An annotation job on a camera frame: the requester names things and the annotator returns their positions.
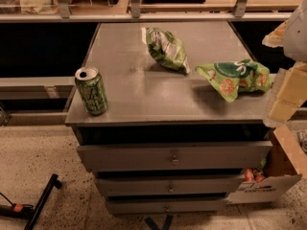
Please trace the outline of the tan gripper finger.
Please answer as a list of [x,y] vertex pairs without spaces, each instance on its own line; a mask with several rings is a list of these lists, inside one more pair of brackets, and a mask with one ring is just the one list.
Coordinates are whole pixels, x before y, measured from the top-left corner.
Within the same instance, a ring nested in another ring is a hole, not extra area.
[[276,100],[269,112],[274,121],[284,123],[307,101],[307,63],[297,62],[286,71]]

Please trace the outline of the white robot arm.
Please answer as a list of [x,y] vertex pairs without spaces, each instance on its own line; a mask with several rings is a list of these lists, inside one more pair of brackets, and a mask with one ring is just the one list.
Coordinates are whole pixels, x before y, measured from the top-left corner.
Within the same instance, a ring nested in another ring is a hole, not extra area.
[[269,117],[287,122],[307,101],[307,0],[295,9],[284,34],[284,55],[296,61],[286,72]]

